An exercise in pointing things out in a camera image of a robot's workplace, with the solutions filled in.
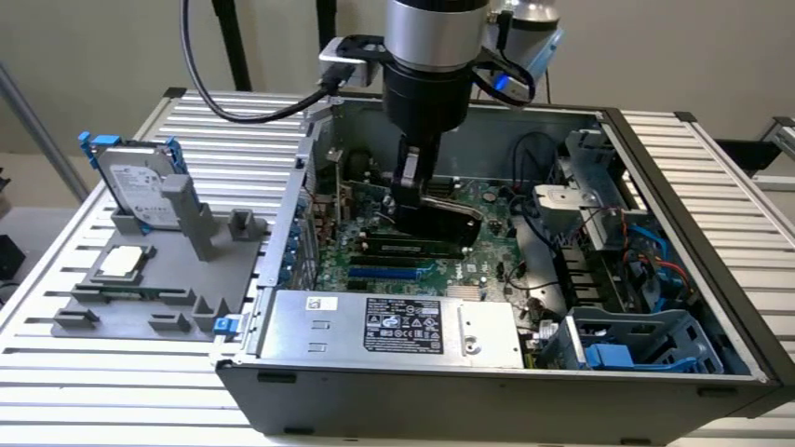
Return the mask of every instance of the white wall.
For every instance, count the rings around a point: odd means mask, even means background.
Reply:
[[[208,0],[192,35],[206,84],[232,88]],[[385,0],[338,0],[338,32],[380,34]],[[795,115],[790,0],[557,0],[568,35],[550,68],[558,103],[688,110],[714,136],[750,138]],[[312,0],[237,0],[256,89],[316,81]],[[189,83],[177,0],[0,0],[0,57],[76,153],[84,129],[130,135],[168,86]],[[0,105],[0,151],[37,148]]]
[[[193,1],[196,63],[233,87],[209,1]],[[169,86],[189,83],[176,0],[0,0],[0,58],[61,148],[82,130],[130,135]],[[0,151],[38,153],[0,101]]]
[[[566,30],[552,99],[693,112],[752,138],[795,115],[795,1],[557,0]]]

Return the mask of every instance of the label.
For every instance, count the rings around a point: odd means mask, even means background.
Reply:
[[[110,174],[129,211],[153,227],[176,227],[172,203],[160,195],[160,175],[141,166],[112,165]]]
[[[368,298],[364,348],[369,352],[442,354],[440,302]]]
[[[308,296],[306,310],[336,310],[334,296]]]

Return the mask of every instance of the blue latch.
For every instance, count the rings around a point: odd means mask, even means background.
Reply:
[[[593,370],[648,371],[650,373],[688,373],[694,370],[697,360],[685,357],[670,364],[640,364],[632,361],[625,345],[590,345],[585,348],[586,366]]]
[[[236,318],[217,318],[212,326],[212,333],[216,335],[234,335],[240,321]]]

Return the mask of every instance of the blue tab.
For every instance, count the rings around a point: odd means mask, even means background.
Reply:
[[[114,146],[120,142],[121,137],[118,137],[117,135],[97,135],[90,143],[97,144],[100,146]]]
[[[240,321],[233,318],[217,318],[212,326],[212,333],[216,335],[234,335]]]
[[[625,345],[590,345],[585,349],[586,365],[594,370],[632,370],[634,362]]]

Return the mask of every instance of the aluminum extrusion table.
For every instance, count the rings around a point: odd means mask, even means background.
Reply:
[[[250,93],[213,96],[237,113],[269,113],[294,101]],[[624,115],[795,358],[790,223],[697,124],[680,122],[673,114]],[[302,133],[298,116],[261,126],[226,123],[188,92],[162,99],[136,138],[176,136],[202,201],[216,211],[250,208],[273,224]],[[54,312],[113,233],[112,208],[101,185],[0,310],[0,445],[350,445],[344,440],[266,438],[249,428],[209,365],[210,343],[49,335]],[[358,444],[452,445],[404,440]],[[717,420],[672,445],[795,446],[795,403],[753,420]]]

